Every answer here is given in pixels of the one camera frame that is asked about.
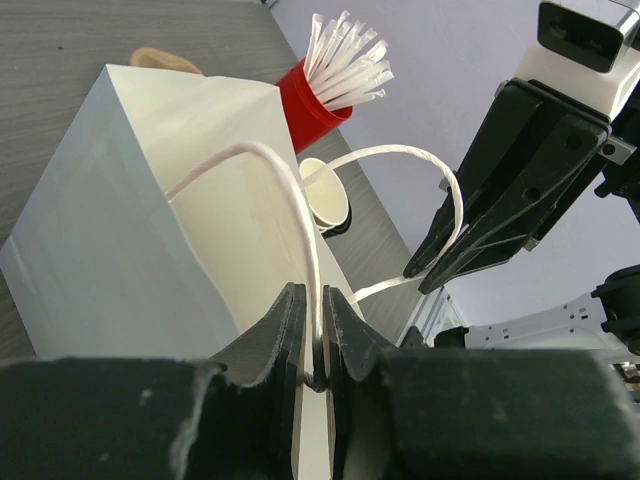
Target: paper bag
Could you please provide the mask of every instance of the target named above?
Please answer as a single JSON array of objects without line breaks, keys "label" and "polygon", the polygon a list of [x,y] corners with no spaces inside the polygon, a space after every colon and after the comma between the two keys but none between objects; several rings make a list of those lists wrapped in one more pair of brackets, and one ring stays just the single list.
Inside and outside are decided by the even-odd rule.
[{"label": "paper bag", "polygon": [[105,67],[0,252],[39,356],[208,357],[304,283],[294,218],[259,159],[164,196],[246,140],[299,177],[277,87]]}]

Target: wooden table surface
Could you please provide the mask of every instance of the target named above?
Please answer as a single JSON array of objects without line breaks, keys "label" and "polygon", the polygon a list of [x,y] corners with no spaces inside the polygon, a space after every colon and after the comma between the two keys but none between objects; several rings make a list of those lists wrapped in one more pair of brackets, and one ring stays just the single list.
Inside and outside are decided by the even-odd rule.
[{"label": "wooden table surface", "polygon": [[[153,46],[207,75],[275,83],[296,63],[269,10],[216,0],[0,0],[0,244],[105,63],[126,64]],[[349,151],[338,132],[299,159]],[[354,290],[397,276],[409,252],[357,164],[337,171],[354,221],[328,244]],[[408,284],[360,303],[367,321],[396,341],[419,294]],[[0,358],[33,355],[0,279]]]}]

